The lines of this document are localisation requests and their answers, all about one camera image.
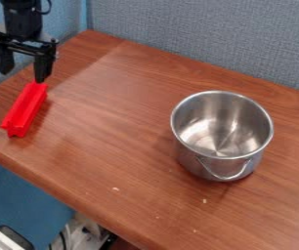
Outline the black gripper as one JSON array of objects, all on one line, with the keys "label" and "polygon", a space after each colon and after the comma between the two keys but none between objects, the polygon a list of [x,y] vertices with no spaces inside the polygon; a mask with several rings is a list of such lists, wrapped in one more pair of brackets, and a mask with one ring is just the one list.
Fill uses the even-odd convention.
[{"label": "black gripper", "polygon": [[42,17],[52,7],[4,6],[4,22],[0,23],[0,73],[14,68],[14,53],[34,57],[34,81],[42,83],[52,74],[57,39],[42,31]]}]

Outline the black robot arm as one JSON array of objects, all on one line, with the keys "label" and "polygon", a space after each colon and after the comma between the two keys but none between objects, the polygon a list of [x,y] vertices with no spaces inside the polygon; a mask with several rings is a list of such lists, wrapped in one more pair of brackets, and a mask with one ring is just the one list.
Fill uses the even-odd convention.
[{"label": "black robot arm", "polygon": [[34,81],[42,83],[52,74],[58,40],[42,31],[41,0],[0,0],[5,23],[0,24],[0,73],[8,74],[14,66],[14,54],[33,57]]}]

